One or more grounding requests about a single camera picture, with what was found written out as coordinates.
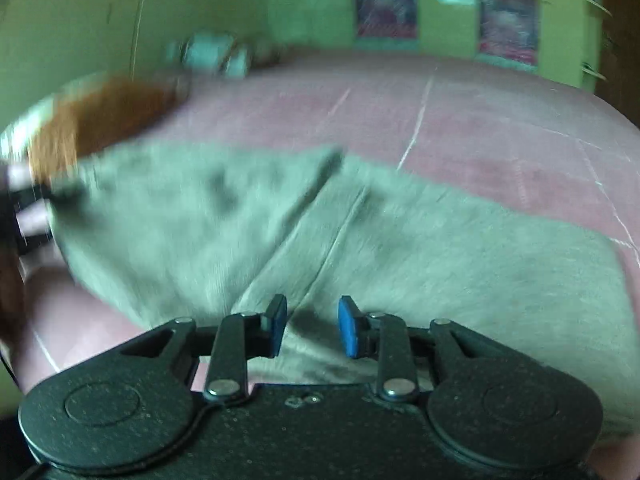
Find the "grey knit pants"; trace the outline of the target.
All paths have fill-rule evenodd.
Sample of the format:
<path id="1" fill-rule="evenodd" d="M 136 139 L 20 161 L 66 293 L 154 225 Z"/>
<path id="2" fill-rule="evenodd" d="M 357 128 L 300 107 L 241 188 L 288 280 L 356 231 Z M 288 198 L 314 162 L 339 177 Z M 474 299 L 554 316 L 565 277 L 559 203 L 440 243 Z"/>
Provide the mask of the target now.
<path id="1" fill-rule="evenodd" d="M 370 382 L 337 304 L 411 326 L 450 318 L 600 396 L 601 438 L 639 430 L 639 334 L 614 244 L 336 148 L 299 153 L 130 142 L 53 179 L 70 273 L 141 327 L 215 325 L 288 300 L 265 382 Z"/>

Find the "white patterned cloth bundle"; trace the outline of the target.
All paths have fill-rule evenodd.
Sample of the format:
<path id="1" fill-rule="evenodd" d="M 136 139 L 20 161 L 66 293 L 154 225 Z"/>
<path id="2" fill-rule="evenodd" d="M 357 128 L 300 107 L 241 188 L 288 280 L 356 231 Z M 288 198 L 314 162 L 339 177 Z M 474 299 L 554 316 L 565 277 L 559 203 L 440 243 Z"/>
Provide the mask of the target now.
<path id="1" fill-rule="evenodd" d="M 196 32 L 170 42 L 165 61 L 190 72 L 244 79 L 251 70 L 281 61 L 283 49 L 266 36 L 240 37 L 230 32 Z"/>

